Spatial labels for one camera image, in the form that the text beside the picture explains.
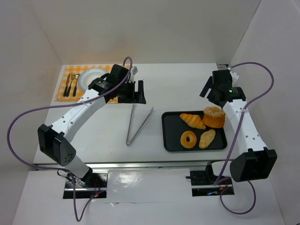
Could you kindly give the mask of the croissant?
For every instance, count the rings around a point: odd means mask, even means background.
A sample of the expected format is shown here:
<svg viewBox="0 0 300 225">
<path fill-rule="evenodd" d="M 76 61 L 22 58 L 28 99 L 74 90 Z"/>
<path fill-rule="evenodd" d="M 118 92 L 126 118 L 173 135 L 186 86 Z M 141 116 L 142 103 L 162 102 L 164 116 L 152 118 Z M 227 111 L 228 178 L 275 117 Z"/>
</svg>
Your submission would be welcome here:
<svg viewBox="0 0 300 225">
<path fill-rule="evenodd" d="M 206 129 L 199 115 L 182 113 L 180 118 L 191 128 Z"/>
</svg>

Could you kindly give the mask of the metal tongs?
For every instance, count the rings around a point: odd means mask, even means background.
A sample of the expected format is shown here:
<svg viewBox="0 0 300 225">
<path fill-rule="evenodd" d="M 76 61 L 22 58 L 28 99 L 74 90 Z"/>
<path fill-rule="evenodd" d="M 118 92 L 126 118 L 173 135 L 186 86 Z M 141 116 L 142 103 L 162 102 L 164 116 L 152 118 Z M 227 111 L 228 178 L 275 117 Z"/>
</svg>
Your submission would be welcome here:
<svg viewBox="0 0 300 225">
<path fill-rule="evenodd" d="M 126 136 L 126 145 L 130 146 L 138 137 L 147 120 L 153 113 L 154 107 L 132 105 Z"/>
</svg>

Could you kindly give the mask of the donut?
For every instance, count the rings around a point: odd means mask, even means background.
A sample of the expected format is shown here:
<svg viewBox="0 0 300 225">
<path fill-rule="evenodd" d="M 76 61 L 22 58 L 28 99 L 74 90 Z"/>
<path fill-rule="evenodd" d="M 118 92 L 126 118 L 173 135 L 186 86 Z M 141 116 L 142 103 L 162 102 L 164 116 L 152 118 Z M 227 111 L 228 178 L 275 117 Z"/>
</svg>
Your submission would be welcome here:
<svg viewBox="0 0 300 225">
<path fill-rule="evenodd" d="M 197 143 L 197 137 L 192 131 L 185 131 L 180 138 L 180 143 L 185 149 L 193 148 Z"/>
</svg>

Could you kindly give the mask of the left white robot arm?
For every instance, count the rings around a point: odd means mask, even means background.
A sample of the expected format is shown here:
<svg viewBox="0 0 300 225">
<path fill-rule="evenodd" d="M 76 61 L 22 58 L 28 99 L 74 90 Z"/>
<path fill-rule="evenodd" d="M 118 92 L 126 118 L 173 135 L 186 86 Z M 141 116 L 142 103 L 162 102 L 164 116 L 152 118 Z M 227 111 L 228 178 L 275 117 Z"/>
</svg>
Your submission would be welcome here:
<svg viewBox="0 0 300 225">
<path fill-rule="evenodd" d="M 120 103 L 146 103 L 143 81 L 134 81 L 137 71 L 137 67 L 128 69 L 117 64 L 110 72 L 99 67 L 84 71 L 78 78 L 79 87 L 84 91 L 78 105 L 51 125 L 43 124 L 37 130 L 40 151 L 69 170 L 85 186 L 100 181 L 100 177 L 77 156 L 71 142 L 84 123 L 109 100 L 118 98 Z"/>
</svg>

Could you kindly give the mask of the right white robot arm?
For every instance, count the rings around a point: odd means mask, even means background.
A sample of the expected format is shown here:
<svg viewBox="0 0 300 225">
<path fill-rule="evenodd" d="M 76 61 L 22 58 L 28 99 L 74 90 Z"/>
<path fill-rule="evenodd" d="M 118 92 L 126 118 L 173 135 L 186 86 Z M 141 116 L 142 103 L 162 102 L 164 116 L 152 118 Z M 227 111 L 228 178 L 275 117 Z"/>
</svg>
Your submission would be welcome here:
<svg viewBox="0 0 300 225">
<path fill-rule="evenodd" d="M 226 158 L 211 164 L 217 181 L 223 176 L 235 182 L 266 179 L 278 157 L 256 130 L 246 96 L 242 88 L 235 86 L 238 78 L 239 74 L 228 69 L 213 71 L 200 93 L 224 110 L 235 132 L 232 145 L 238 144 L 239 156 L 234 160 Z"/>
</svg>

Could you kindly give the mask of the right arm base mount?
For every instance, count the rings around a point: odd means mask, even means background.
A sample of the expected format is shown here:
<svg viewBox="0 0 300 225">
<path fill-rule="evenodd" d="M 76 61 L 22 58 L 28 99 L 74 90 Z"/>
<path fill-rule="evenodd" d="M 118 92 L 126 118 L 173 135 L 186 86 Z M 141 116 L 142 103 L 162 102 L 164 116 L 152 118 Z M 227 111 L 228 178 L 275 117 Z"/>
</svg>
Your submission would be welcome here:
<svg viewBox="0 0 300 225">
<path fill-rule="evenodd" d="M 233 183 L 231 179 L 225 180 L 214 186 L 217 176 L 213 174 L 212 166 L 206 165 L 201 170 L 191 170 L 186 179 L 191 183 L 192 196 L 217 196 L 222 191 L 224 195 L 234 195 Z"/>
</svg>

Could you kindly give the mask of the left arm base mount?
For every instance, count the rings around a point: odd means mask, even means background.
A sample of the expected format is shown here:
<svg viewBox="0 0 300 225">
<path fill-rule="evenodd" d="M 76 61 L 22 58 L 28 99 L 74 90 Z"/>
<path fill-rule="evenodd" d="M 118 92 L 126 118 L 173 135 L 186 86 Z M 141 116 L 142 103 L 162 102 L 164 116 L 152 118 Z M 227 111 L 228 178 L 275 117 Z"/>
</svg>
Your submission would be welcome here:
<svg viewBox="0 0 300 225">
<path fill-rule="evenodd" d="M 85 185 L 84 182 L 75 177 L 75 197 L 76 199 L 104 199 L 107 196 L 108 171 L 96 173 L 99 176 L 98 181 L 92 181 L 91 184 Z M 63 191 L 63 199 L 73 199 L 73 183 L 70 174 L 60 175 L 66 179 Z"/>
</svg>

